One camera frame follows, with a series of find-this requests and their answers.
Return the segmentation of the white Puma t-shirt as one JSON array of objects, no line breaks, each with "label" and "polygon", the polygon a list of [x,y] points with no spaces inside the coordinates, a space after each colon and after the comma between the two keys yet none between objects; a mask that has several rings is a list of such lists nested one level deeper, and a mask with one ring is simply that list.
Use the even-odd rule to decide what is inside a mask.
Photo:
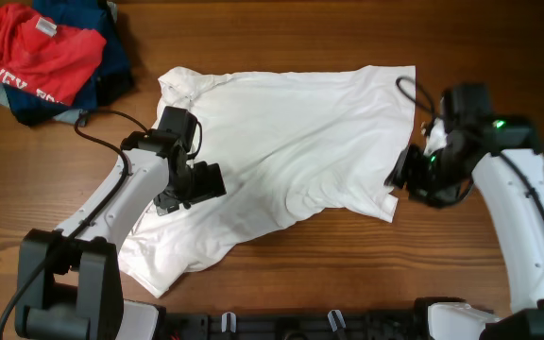
[{"label": "white Puma t-shirt", "polygon": [[219,165],[223,196],[167,215],[148,206],[119,253],[121,270],[162,296],[237,244],[327,208],[391,221],[385,180],[408,145],[415,108],[396,87],[412,66],[348,72],[163,74],[159,107],[201,123],[198,157]]}]

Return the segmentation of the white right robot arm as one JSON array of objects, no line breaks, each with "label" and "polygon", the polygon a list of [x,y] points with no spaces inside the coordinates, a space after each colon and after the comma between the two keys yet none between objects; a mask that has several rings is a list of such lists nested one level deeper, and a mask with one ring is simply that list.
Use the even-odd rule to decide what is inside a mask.
[{"label": "white right robot arm", "polygon": [[484,198],[507,268],[511,315],[498,318],[465,302],[425,309],[431,339],[544,339],[544,156],[521,116],[443,119],[447,142],[432,153],[403,150],[386,184],[435,208],[456,202],[465,180]]}]

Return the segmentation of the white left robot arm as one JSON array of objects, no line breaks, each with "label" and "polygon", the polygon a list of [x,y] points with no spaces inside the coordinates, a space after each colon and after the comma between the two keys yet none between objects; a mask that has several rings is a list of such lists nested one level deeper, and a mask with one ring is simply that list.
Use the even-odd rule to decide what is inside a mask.
[{"label": "white left robot arm", "polygon": [[163,307],[126,300],[118,253],[149,204],[163,214],[226,189],[218,164],[192,162],[189,136],[135,131],[85,204],[53,230],[31,230],[20,245],[17,290],[5,316],[25,339],[156,339]]}]

